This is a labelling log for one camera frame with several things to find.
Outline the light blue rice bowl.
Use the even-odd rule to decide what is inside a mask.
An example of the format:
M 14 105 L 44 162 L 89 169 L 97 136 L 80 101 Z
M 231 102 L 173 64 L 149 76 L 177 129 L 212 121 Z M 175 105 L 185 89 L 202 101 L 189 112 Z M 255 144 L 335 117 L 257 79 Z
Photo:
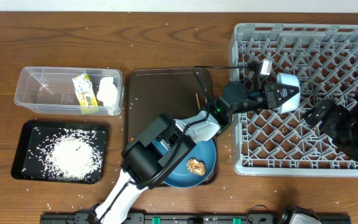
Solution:
M 278 108 L 278 113 L 283 114 L 298 109 L 300 104 L 300 81 L 295 75 L 279 73 L 277 84 L 280 84 L 280 100 L 283 104 Z

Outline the wooden chopstick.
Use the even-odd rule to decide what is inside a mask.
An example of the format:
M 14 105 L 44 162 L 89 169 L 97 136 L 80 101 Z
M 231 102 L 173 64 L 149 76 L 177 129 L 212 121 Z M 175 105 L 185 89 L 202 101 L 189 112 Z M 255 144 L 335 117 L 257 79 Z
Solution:
M 195 93 L 195 96 L 196 96 L 196 102 L 197 102 L 198 109 L 200 110 L 201 106 L 200 106 L 200 100 L 199 100 L 198 94 Z

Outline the blue plate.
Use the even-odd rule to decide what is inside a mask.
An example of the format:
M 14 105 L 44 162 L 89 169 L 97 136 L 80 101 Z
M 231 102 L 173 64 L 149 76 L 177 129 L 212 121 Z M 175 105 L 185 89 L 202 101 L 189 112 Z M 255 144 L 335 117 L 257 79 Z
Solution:
M 197 175 L 190 172 L 186 166 L 189 159 L 196 159 L 206 167 L 204 175 Z M 200 141 L 190 153 L 177 165 L 170 175 L 163 181 L 171 187 L 190 188 L 202 184 L 214 171 L 217 153 L 214 141 Z

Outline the brown food scrap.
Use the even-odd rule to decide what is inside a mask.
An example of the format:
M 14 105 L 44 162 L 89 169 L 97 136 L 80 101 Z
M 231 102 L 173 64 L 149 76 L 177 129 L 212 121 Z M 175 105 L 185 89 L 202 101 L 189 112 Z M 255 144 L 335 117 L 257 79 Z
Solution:
M 195 158 L 188 159 L 186 162 L 186 168 L 189 172 L 199 176 L 203 176 L 206 173 L 205 163 L 203 161 L 198 161 Z

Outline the white napkin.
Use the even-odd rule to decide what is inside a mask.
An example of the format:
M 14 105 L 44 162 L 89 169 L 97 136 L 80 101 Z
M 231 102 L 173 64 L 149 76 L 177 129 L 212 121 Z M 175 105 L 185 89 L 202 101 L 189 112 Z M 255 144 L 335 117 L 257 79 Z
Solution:
M 117 102 L 118 91 L 113 77 L 104 77 L 100 80 L 99 91 L 96 94 L 98 101 L 104 106 L 114 106 Z

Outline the green yellow snack wrapper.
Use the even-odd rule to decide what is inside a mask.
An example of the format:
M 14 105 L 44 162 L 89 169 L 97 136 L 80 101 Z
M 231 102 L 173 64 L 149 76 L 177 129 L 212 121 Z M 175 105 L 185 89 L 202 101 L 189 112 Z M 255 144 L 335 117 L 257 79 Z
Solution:
M 88 74 L 83 73 L 72 78 L 75 94 L 81 107 L 81 114 L 98 112 L 98 102 L 93 91 L 93 84 Z

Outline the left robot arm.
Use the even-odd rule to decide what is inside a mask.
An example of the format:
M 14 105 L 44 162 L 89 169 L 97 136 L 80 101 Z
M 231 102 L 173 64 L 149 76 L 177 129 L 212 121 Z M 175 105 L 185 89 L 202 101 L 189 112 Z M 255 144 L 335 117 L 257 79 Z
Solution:
M 236 113 L 271 110 L 291 102 L 300 104 L 298 80 L 280 80 L 248 90 L 241 82 L 229 82 L 223 94 L 204 110 L 187 119 L 161 114 L 122 151 L 119 179 L 107 199 L 89 213 L 90 223 L 122 223 L 140 194 L 163 182 L 198 142 L 219 136 Z

